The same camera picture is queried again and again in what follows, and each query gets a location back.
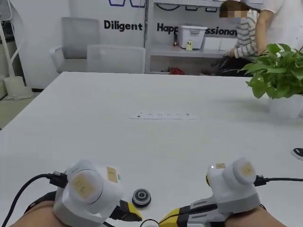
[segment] human wrist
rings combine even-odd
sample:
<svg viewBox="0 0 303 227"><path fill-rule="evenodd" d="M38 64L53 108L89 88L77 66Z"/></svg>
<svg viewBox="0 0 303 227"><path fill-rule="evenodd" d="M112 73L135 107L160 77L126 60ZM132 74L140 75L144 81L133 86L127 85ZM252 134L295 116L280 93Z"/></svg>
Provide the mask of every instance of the human wrist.
<svg viewBox="0 0 303 227"><path fill-rule="evenodd" d="M233 56L234 56L235 58L239 58L237 49L234 49L234 50L233 50Z"/></svg>
<svg viewBox="0 0 303 227"><path fill-rule="evenodd" d="M265 209L258 207L252 211L234 215L226 220L225 227L286 227L271 216Z"/></svg>
<svg viewBox="0 0 303 227"><path fill-rule="evenodd" d="M53 214L53 201L44 201L26 212L12 227L66 227Z"/></svg>

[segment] printed logo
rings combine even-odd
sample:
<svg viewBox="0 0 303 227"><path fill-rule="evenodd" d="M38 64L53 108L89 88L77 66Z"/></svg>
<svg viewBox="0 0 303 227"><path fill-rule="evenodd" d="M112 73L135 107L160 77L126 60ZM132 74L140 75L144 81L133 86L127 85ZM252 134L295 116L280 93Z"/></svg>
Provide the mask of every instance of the printed logo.
<svg viewBox="0 0 303 227"><path fill-rule="evenodd" d="M165 26L164 23L157 24L158 32L167 32L168 34L176 34L178 33L178 26ZM205 31L206 35L228 35L228 36L236 36L236 30L229 29L220 29L218 26L216 28L208 28Z"/></svg>
<svg viewBox="0 0 303 227"><path fill-rule="evenodd" d="M144 8L145 0L127 0L132 8ZM124 7L126 0L108 0L110 6Z"/></svg>
<svg viewBox="0 0 303 227"><path fill-rule="evenodd" d="M119 32L124 32L126 30L132 30L132 31L143 31L143 24L129 24L129 23L123 23L119 20L104 20L104 29L112 29L117 30ZM178 26L166 26L164 23L158 23L157 24L157 32L166 32L169 35L170 34L177 34L178 33ZM237 31L236 30L229 30L229 29L221 29L220 27L216 28L208 28L205 31L206 35L226 35L226 36L236 36Z"/></svg>
<svg viewBox="0 0 303 227"><path fill-rule="evenodd" d="M105 29L112 29L118 30L120 32L124 32L125 30L139 30L143 31L143 24L127 24L127 23L120 23L118 20L104 20L104 28Z"/></svg>

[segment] dark hair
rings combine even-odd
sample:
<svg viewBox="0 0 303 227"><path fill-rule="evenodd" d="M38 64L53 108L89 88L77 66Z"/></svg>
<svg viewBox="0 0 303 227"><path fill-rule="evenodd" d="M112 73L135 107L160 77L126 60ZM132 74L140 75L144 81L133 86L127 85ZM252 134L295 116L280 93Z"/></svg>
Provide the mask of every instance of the dark hair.
<svg viewBox="0 0 303 227"><path fill-rule="evenodd" d="M220 14L219 17L227 17L228 11L248 11L248 10L255 10L260 13L259 9L250 7L246 3L242 1L234 1L234 0L227 0L223 2L220 6Z"/></svg>

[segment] potted plant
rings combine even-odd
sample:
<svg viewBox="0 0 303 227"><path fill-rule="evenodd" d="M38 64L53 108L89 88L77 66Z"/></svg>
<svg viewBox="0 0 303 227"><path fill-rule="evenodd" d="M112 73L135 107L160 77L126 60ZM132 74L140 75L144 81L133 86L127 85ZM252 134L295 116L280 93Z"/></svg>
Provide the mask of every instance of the potted plant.
<svg viewBox="0 0 303 227"><path fill-rule="evenodd" d="M271 114L298 117L303 110L303 53L286 44L269 44L265 54L241 70L253 75L246 83L256 98L268 95Z"/></svg>

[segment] white shirt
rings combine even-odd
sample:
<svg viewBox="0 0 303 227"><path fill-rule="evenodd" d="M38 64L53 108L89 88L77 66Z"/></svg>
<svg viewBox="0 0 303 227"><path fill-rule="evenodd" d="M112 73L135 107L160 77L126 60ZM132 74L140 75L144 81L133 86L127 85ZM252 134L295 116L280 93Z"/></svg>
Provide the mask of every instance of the white shirt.
<svg viewBox="0 0 303 227"><path fill-rule="evenodd" d="M303 0L264 0L262 10L274 13L267 25L267 43L303 47Z"/></svg>

